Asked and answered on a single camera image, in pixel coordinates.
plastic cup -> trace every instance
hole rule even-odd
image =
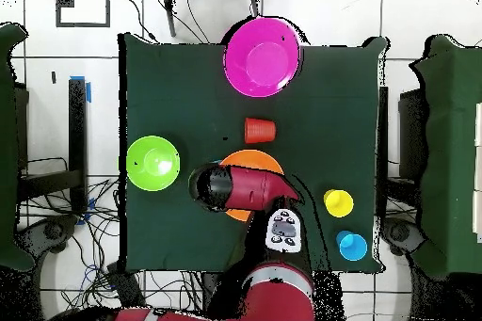
[[[336,235],[336,244],[341,255],[350,262],[362,259],[368,250],[368,245],[361,235],[348,231]]]
[[[275,135],[276,124],[274,121],[246,118],[245,142],[247,144],[273,141]]]
[[[353,210],[353,198],[346,191],[331,189],[323,197],[328,213],[334,217],[344,217]]]

black cable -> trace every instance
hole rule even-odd
[[[184,280],[185,280],[184,272],[181,271],[181,274],[183,275],[183,281],[184,281]],[[192,281],[191,281],[190,286],[191,286],[191,288],[192,288],[192,290],[193,290],[194,298],[193,298],[193,297],[191,296],[191,294],[189,293],[189,290],[188,290],[187,287],[186,287],[186,283],[185,283],[185,285],[184,285],[184,287],[185,287],[185,292],[186,292],[187,295],[189,296],[189,305],[187,306],[187,308],[189,308],[189,306],[191,306],[191,301],[192,301],[193,304],[194,304],[195,309],[198,310],[198,311],[200,311],[200,312],[202,312],[202,309],[198,306],[198,303],[197,303],[197,301],[196,301],[196,297],[197,297],[198,299],[199,299],[199,297],[197,296],[197,294],[196,294],[196,292],[195,292],[194,285],[193,285]]]
[[[321,228],[321,222],[320,222],[320,218],[318,216],[318,210],[316,209],[316,202],[314,200],[314,197],[313,197],[312,193],[310,192],[310,190],[308,189],[308,187],[295,174],[293,174],[293,177],[295,177],[298,180],[298,182],[303,186],[303,188],[308,193],[310,199],[312,200],[312,205],[313,205],[313,210],[314,210],[314,218],[316,220],[316,225],[318,227],[318,231],[320,231],[321,240],[323,242],[323,249],[325,250],[325,259],[326,259],[326,262],[327,262],[327,270],[331,271],[331,263],[329,262],[327,243],[325,241],[325,237],[323,235],[323,230]]]
[[[107,224],[105,225],[104,229],[101,230],[101,226],[107,221]],[[120,234],[112,234],[112,233],[108,233],[106,231],[107,227],[109,226],[109,224],[111,223],[112,220],[103,220],[101,221],[101,224],[99,224],[98,226],[94,225],[94,224],[91,224],[91,227],[93,227],[96,231],[101,231],[101,236],[99,237],[99,242],[102,238],[102,236],[105,234],[107,236],[120,236]]]
[[[105,194],[105,193],[106,193],[110,188],[112,188],[113,186],[114,186],[114,183],[111,183],[110,186],[108,186],[108,187],[103,187],[103,188],[101,189],[101,192],[99,193],[99,195],[97,196],[97,198],[95,199],[94,202],[97,203],[97,201],[101,198],[101,196],[102,196],[103,194]]]
[[[89,194],[90,194],[95,188],[97,188],[99,185],[104,185],[104,184],[105,184],[106,182],[108,182],[108,181],[109,181],[109,179],[104,180],[104,181],[102,181],[102,182],[100,182],[100,183],[96,183],[96,184],[93,184],[93,185],[88,185],[88,188],[90,188],[90,190],[88,191]],[[118,183],[119,183],[119,179],[117,179],[116,181],[112,182],[112,184],[118,184]]]
[[[394,162],[393,160],[388,160],[388,159],[387,159],[387,162],[388,162],[388,163],[392,163],[392,164],[394,164],[394,165],[400,165],[399,162]]]
[[[62,215],[78,215],[78,212],[74,212],[74,211],[72,211],[72,210],[71,210],[71,211],[67,211],[67,210],[58,209],[58,207],[55,207],[55,206],[50,202],[50,200],[49,200],[49,198],[48,198],[48,195],[44,195],[43,197],[45,198],[45,200],[47,201],[47,204],[49,205],[48,208],[47,208],[47,207],[42,207],[38,202],[35,202],[33,199],[32,199],[31,201],[33,201],[36,205],[38,205],[38,207],[39,207],[40,209],[53,210],[54,212],[58,212],[58,213],[60,213],[60,214],[62,214]],[[112,213],[112,212],[115,212],[115,211],[109,209],[109,210],[102,210],[102,211],[96,210],[96,211],[91,211],[91,212],[90,212],[90,211],[86,211],[86,214],[89,214],[89,213],[91,213],[91,214],[94,214],[94,213],[95,213],[95,214],[100,214],[100,213]]]
[[[162,291],[162,288],[159,286],[159,284],[154,279],[154,275],[153,275],[152,271],[150,271],[149,273],[151,274],[151,278],[153,279],[153,282],[154,282],[155,286],[157,288],[159,288],[159,291],[161,291],[164,295],[166,295],[166,297],[169,298],[169,304],[170,304],[170,307],[172,308],[172,299],[170,298],[169,294],[166,291]]]
[[[391,198],[388,198],[388,197],[387,197],[387,200],[390,201],[391,203],[393,203],[393,204],[394,204],[396,207],[398,207],[402,212],[406,212],[406,209],[402,208],[399,204],[397,204],[397,203],[396,203],[394,200],[392,200]],[[415,217],[413,217],[412,215],[409,215],[409,216],[413,219],[413,221],[416,221],[416,220],[415,220]]]
[[[101,190],[101,194],[104,194],[108,189],[109,187],[106,187],[107,186],[107,183],[106,182],[103,182],[103,183],[100,183],[99,185],[103,185],[103,188]],[[48,200],[48,197],[45,197],[47,202],[49,203],[49,205],[51,206],[51,208],[53,207],[52,203]],[[56,197],[56,198],[60,198],[62,200],[65,200],[65,201],[68,201],[67,200],[67,197],[64,197],[61,198],[61,197]],[[105,272],[104,272],[104,261],[105,261],[105,254],[104,254],[104,249],[101,245],[101,239],[102,239],[102,236],[106,233],[106,234],[109,234],[107,233],[105,230],[106,228],[108,227],[108,225],[110,224],[111,221],[115,221],[115,218],[114,217],[111,217],[111,218],[105,218],[101,224],[99,226],[95,226],[94,224],[92,224],[90,221],[88,221],[88,219],[85,218],[85,215],[82,215],[80,216],[81,218],[83,218],[86,223],[88,224],[88,230],[90,232],[90,235],[92,236],[92,254],[93,254],[93,257],[92,257],[92,260],[93,260],[93,263],[94,263],[94,271],[95,271],[95,277],[94,277],[94,280],[93,282],[91,283],[91,285],[83,292],[81,293],[82,294],[82,307],[86,308],[86,307],[89,307],[90,306],[90,303],[88,301],[89,297],[93,297],[95,302],[98,304],[98,305],[101,305],[102,304],[102,298],[117,298],[117,297],[106,297],[104,294],[100,293],[98,291],[99,288],[104,288],[106,290],[110,289],[110,284],[108,282],[108,280],[106,279],[106,275],[105,275]],[[96,238],[96,233],[97,231],[101,230],[101,227],[102,225],[107,222],[107,224],[105,225],[104,229],[102,230],[101,232],[101,237],[99,238],[99,240],[97,240]],[[92,268],[92,266],[89,266],[86,264],[85,260],[84,260],[84,257],[83,257],[83,249],[82,249],[82,246],[81,244],[78,242],[78,240],[76,240],[76,238],[74,238],[75,240],[75,243],[77,244],[77,246],[80,248],[81,250],[81,260],[82,260],[82,263],[83,265],[86,267],[86,268]],[[98,256],[99,256],[99,263],[97,264],[97,261],[96,261],[96,257],[95,257],[95,250],[98,250]],[[79,296],[81,295],[79,294],[77,297],[76,297],[76,301],[75,301],[75,306],[77,305],[77,302],[78,302],[78,298]],[[73,304],[73,302],[69,303],[70,300],[66,300],[66,302],[70,305]]]
[[[147,295],[147,296],[146,296],[146,299],[147,299],[148,297],[151,297],[151,296],[155,295],[155,294],[158,294],[159,292],[164,292],[163,290],[166,289],[166,287],[172,285],[172,284],[175,283],[175,282],[183,282],[183,283],[186,283],[186,280],[175,280],[175,281],[168,282],[166,285],[163,285],[163,286],[159,289],[159,291],[155,291],[155,292],[153,292],[152,294]]]
[[[208,295],[212,295],[213,293],[211,291],[209,291],[205,285],[201,282],[201,280],[198,278],[198,274],[194,273],[194,278],[196,279],[196,281],[198,282],[198,284],[200,285],[200,287],[208,293]]]
[[[75,238],[74,235],[72,236],[72,239],[75,241],[75,244],[77,244],[77,247],[79,247],[80,249],[80,260],[82,261],[82,264],[85,267],[88,267],[88,265],[86,264],[86,261],[84,260],[84,250],[82,249],[82,245],[80,245],[80,242],[77,240],[77,238]]]
[[[166,9],[166,7],[164,7],[164,6],[162,5],[162,3],[161,3],[160,0],[157,0],[157,2],[158,2],[159,5],[164,9],[165,12],[168,12],[168,10]],[[202,40],[199,38],[199,36],[198,36],[196,33],[194,33],[194,31],[193,31],[187,24],[185,24],[183,21],[181,21],[181,19],[179,19],[179,18],[175,15],[174,11],[172,11],[172,16],[173,16],[174,18],[176,18],[179,22],[181,22],[181,24],[183,24],[194,36],[196,36],[196,39],[198,39],[198,40],[201,42],[201,44],[204,44],[204,41],[202,41]]]
[[[208,43],[210,43],[209,40],[207,39],[206,35],[205,35],[204,32],[202,31],[200,25],[198,24],[198,21],[196,21],[196,18],[194,17],[194,14],[192,13],[191,6],[189,5],[189,0],[187,0],[187,7],[189,8],[189,12],[191,12],[192,20],[194,21],[194,23],[196,24],[196,26],[198,27],[198,29],[201,31],[201,33],[202,33],[202,35],[204,36],[204,38],[206,39],[206,41],[207,41]]]
[[[192,271],[188,271],[187,274],[189,274],[189,279],[191,281],[191,288],[192,288],[192,293],[194,295],[194,300],[198,300],[200,303],[202,303],[202,299],[200,297],[198,297],[198,294],[194,288],[194,285],[195,285],[195,282],[194,282],[194,278],[193,278],[193,274],[195,274],[194,272]]]
[[[119,212],[119,190],[114,190],[114,192],[112,192],[112,195],[114,197],[114,203],[116,204],[117,210]]]
[[[153,33],[151,33],[148,29],[146,29],[144,24],[142,24],[142,22],[140,20],[140,11],[139,11],[139,8],[138,8],[137,4],[133,0],[129,0],[129,1],[134,5],[134,7],[136,7],[137,19],[139,20],[140,27],[142,27],[146,31],[146,33],[149,35],[151,40],[154,40],[155,42],[157,42],[157,44],[159,44],[159,41],[157,41],[157,39],[155,38],[155,35]]]

table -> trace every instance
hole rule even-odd
[[[482,102],[482,51],[431,38],[413,67],[422,75],[429,116],[428,158],[420,181],[421,226],[428,240],[413,254],[432,278],[482,273],[482,245],[473,232],[475,106]]]
[[[335,236],[343,229],[357,232],[372,251],[378,56],[385,39],[372,38],[354,48],[303,47],[302,66],[287,88],[253,99],[226,79],[223,45],[153,45],[130,34],[120,38],[127,74],[127,146],[142,136],[163,136],[181,158],[178,179],[166,190],[146,192],[126,182],[127,232],[122,238],[127,270],[217,272],[239,260],[247,226],[203,210],[191,200],[187,180],[196,167],[246,148],[269,153],[297,187],[292,174],[309,187],[333,270],[380,270],[370,253],[358,262],[344,260]],[[245,117],[275,121],[276,140],[247,146]],[[326,211],[323,195],[330,188],[354,197],[348,217],[334,218]],[[299,210],[312,267],[323,270],[323,244],[309,197],[303,195],[307,204]]]

orange plate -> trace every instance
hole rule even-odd
[[[284,174],[280,164],[272,156],[257,150],[242,150],[232,153],[221,162],[221,165],[236,165]],[[226,212],[226,215],[239,221],[246,221],[250,213],[249,210],[230,209]]]

green bowl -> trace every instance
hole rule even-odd
[[[174,183],[179,164],[176,148],[160,136],[144,136],[127,150],[129,180],[145,191],[160,191]]]

